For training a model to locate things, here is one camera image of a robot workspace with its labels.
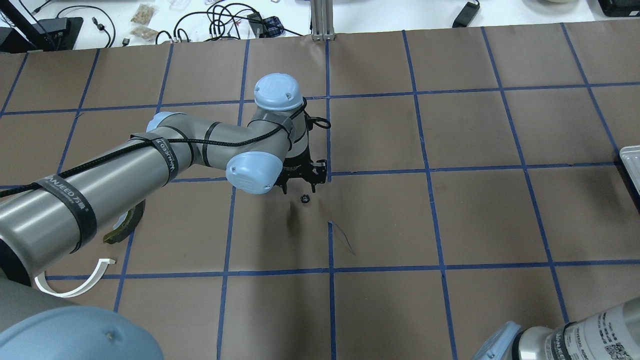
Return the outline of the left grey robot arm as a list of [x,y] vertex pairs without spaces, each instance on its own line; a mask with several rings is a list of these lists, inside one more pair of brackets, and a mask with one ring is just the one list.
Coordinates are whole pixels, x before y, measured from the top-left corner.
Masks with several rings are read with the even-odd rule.
[[121,146],[59,174],[1,192],[1,358],[3,360],[162,360],[156,339],[126,317],[34,289],[34,280],[91,242],[100,227],[115,243],[140,222],[146,199],[191,166],[223,170],[236,189],[287,191],[290,179],[327,180],[313,161],[309,133],[330,129],[310,116],[297,80],[286,73],[254,85],[246,126],[162,111]]

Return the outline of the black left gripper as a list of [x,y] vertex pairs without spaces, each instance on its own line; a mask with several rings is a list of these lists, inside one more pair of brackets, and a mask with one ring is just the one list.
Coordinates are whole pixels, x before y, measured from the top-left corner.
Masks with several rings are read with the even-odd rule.
[[311,155],[300,155],[297,157],[285,158],[282,171],[276,180],[284,195],[288,194],[288,180],[302,179],[311,187],[311,193],[317,193],[318,184],[325,184],[327,181],[328,162],[326,159],[313,161]]

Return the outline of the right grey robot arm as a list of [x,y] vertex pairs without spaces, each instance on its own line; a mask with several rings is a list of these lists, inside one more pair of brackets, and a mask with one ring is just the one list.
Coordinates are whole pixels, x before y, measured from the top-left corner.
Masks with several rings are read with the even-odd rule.
[[612,167],[336,178],[339,360],[639,358],[639,211]]

